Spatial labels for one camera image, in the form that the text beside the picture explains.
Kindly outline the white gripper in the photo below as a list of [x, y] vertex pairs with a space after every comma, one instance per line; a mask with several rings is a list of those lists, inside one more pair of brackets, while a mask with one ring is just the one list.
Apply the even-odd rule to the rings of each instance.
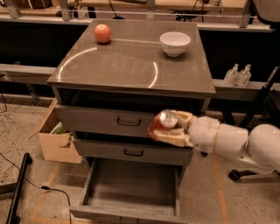
[[220, 121], [211, 117], [196, 117], [193, 113], [173, 110], [179, 129], [154, 130], [156, 141], [178, 147], [193, 147], [196, 151], [212, 153]]

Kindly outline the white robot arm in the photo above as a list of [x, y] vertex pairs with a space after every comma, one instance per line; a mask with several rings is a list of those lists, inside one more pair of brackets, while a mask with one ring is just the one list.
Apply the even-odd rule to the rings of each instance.
[[155, 116], [148, 132], [155, 141], [220, 154], [254, 173], [280, 172], [280, 129], [271, 124], [247, 130], [209, 116], [166, 109]]

